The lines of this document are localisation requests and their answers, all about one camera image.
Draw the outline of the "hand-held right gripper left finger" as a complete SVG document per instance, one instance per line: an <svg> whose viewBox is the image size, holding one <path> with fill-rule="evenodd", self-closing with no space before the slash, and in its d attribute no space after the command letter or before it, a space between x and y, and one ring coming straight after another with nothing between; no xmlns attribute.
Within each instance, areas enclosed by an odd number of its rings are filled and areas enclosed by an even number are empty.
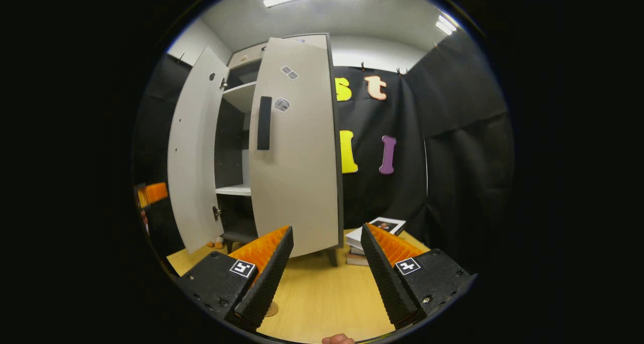
<svg viewBox="0 0 644 344"><path fill-rule="evenodd" d="M211 252L179 277L179 287L210 316L255 332L271 307L293 247L293 229L283 226L230 254Z"/></svg>

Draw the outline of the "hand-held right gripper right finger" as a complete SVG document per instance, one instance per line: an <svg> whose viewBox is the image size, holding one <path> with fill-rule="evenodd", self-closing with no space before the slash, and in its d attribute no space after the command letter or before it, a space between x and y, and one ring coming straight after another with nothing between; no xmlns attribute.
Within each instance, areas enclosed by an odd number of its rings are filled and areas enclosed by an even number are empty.
<svg viewBox="0 0 644 344"><path fill-rule="evenodd" d="M364 223L361 245L395 329L437 318L477 280L443 250L423 251L375 225Z"/></svg>

